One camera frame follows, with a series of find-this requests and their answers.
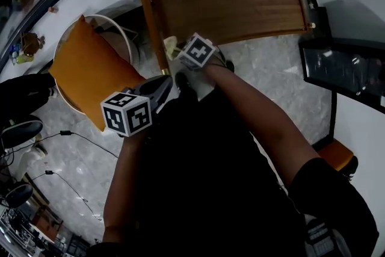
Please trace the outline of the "person's right forearm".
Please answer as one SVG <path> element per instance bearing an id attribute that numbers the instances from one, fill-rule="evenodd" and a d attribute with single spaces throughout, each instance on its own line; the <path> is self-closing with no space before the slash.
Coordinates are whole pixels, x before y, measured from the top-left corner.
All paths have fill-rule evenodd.
<path id="1" fill-rule="evenodd" d="M 285 186 L 292 184 L 305 163 L 319 157 L 290 117 L 256 88 L 218 64 L 208 65 L 205 74 L 247 124 Z"/>

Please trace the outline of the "black striped jacket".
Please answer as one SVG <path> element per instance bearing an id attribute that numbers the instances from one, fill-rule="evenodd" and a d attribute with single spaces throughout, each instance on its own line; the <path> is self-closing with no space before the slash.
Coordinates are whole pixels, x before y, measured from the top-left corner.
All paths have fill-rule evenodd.
<path id="1" fill-rule="evenodd" d="M 350 182 L 352 181 L 357 168 L 359 166 L 359 161 L 356 156 L 353 156 L 346 166 L 341 168 L 339 172 L 343 174 Z"/>

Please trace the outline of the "orange cushion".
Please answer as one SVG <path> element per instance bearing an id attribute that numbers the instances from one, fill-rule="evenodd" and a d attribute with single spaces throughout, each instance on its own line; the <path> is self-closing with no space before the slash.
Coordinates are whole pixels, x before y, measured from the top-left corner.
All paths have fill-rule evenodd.
<path id="1" fill-rule="evenodd" d="M 105 129 L 100 103 L 116 91 L 145 81 L 83 15 L 57 50 L 49 73 L 100 131 Z"/>

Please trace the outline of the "person's black clothing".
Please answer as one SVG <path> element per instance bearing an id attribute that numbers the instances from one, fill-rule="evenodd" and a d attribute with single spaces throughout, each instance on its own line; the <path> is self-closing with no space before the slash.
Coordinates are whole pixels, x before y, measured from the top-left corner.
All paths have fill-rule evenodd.
<path id="1" fill-rule="evenodd" d="M 319 156 L 285 186 L 210 82 L 204 99 L 190 86 L 144 130 L 136 228 L 86 257 L 371 257 L 377 225 L 349 180 Z"/>

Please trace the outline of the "person's left black shoe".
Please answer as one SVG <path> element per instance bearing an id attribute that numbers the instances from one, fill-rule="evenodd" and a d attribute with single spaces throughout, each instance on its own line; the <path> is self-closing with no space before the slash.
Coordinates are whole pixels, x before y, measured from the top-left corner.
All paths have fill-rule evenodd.
<path id="1" fill-rule="evenodd" d="M 175 74 L 174 80 L 175 85 L 180 93 L 190 88 L 188 79 L 183 72 L 178 72 L 177 74 Z"/>

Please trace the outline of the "black round stool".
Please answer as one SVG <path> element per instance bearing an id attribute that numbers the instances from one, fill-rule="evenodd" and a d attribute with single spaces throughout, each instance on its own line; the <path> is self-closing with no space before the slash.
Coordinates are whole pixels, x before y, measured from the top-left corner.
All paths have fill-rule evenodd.
<path id="1" fill-rule="evenodd" d="M 10 208 L 18 208 L 33 195 L 33 187 L 26 182 L 13 184 L 5 194 L 5 201 Z"/>

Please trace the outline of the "yellow-green small item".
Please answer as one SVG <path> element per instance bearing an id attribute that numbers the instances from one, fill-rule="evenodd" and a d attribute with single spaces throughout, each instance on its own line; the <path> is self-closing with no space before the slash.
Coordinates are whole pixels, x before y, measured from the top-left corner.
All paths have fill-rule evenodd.
<path id="1" fill-rule="evenodd" d="M 32 62 L 34 60 L 34 56 L 28 56 L 25 54 L 20 54 L 18 55 L 15 59 L 14 62 L 16 64 L 22 64 L 22 63 L 27 63 L 27 62 Z"/>

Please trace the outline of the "black glass-door cabinet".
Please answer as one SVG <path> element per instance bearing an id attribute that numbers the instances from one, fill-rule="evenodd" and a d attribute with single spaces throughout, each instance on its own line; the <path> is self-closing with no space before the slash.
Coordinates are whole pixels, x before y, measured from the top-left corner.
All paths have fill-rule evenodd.
<path id="1" fill-rule="evenodd" d="M 318 38 L 298 46 L 306 82 L 385 114 L 385 43 Z"/>

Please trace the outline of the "black office chair seat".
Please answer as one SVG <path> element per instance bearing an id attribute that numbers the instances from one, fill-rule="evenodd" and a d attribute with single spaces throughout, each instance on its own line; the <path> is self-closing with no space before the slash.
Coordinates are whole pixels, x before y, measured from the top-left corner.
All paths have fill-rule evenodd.
<path id="1" fill-rule="evenodd" d="M 42 129 L 43 122 L 33 115 L 9 120 L 0 129 L 1 145 L 4 149 L 16 147 L 38 135 Z"/>

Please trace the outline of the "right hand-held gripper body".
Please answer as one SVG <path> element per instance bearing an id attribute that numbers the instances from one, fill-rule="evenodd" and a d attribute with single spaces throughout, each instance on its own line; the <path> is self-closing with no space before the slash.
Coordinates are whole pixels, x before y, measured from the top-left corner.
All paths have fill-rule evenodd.
<path id="1" fill-rule="evenodd" d="M 179 52 L 179 61 L 190 70 L 199 70 L 205 66 L 217 47 L 197 33 L 194 33 Z"/>

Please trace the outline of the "person's left forearm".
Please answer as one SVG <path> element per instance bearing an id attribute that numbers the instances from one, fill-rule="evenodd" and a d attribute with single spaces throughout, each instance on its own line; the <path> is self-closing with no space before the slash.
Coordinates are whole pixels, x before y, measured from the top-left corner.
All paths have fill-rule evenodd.
<path id="1" fill-rule="evenodd" d="M 123 243 L 136 228 L 138 169 L 146 135 L 143 131 L 123 141 L 103 212 L 103 242 Z"/>

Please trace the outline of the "round white chair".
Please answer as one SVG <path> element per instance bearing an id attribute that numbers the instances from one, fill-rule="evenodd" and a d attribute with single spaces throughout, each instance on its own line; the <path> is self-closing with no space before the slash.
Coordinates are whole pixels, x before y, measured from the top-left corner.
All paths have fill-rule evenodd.
<path id="1" fill-rule="evenodd" d="M 138 37 L 138 33 L 131 29 L 120 26 L 117 22 L 111 18 L 101 14 L 91 14 L 84 16 L 84 19 L 91 27 L 99 34 L 114 50 L 115 52 L 126 62 L 131 64 L 134 68 L 137 68 L 140 63 L 140 53 L 134 44 L 134 40 Z M 54 60 L 59 54 L 62 45 L 67 41 L 73 27 L 77 23 L 77 20 L 68 26 L 60 37 L 57 46 L 55 48 Z M 134 37 L 130 39 L 128 34 L 133 34 Z M 80 107 L 77 106 L 61 89 L 58 82 L 56 86 L 59 94 L 64 99 L 65 103 L 73 110 L 80 114 L 84 114 Z"/>

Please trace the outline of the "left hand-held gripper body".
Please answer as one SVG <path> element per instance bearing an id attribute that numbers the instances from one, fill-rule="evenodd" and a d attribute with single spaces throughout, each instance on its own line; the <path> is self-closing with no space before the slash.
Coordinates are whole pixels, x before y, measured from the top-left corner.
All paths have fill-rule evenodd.
<path id="1" fill-rule="evenodd" d="M 150 99 L 125 88 L 100 103 L 107 129 L 131 137 L 152 125 Z"/>

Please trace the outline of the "pale yellow cloth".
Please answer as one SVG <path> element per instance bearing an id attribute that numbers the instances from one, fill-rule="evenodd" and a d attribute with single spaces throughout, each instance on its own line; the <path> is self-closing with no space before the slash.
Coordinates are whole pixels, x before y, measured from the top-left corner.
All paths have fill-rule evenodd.
<path id="1" fill-rule="evenodd" d="M 165 54 L 170 61 L 177 58 L 181 52 L 181 48 L 178 47 L 177 37 L 170 36 L 164 39 Z"/>

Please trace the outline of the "wooden shelf with clutter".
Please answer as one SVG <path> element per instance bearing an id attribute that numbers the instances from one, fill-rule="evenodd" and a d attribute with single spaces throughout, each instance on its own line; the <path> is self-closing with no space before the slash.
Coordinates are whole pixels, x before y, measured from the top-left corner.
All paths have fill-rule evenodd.
<path id="1" fill-rule="evenodd" d="M 27 257 L 86 257 L 90 244 L 64 226 L 49 208 L 27 202 L 0 211 L 0 234 Z"/>

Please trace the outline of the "small brown bag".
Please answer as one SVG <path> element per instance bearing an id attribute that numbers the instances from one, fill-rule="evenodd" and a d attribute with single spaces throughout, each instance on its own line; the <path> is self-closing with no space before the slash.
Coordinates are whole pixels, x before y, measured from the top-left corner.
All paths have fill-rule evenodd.
<path id="1" fill-rule="evenodd" d="M 22 33 L 20 37 L 20 45 L 22 52 L 27 57 L 34 56 L 45 44 L 45 36 L 39 37 L 35 33 Z"/>

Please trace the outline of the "orange chair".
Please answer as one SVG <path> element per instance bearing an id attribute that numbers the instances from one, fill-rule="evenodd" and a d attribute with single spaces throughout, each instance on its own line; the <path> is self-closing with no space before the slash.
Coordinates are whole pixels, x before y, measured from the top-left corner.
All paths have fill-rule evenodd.
<path id="1" fill-rule="evenodd" d="M 351 150 L 337 140 L 333 140 L 331 143 L 320 149 L 318 154 L 338 172 L 348 164 L 353 156 L 355 156 Z"/>

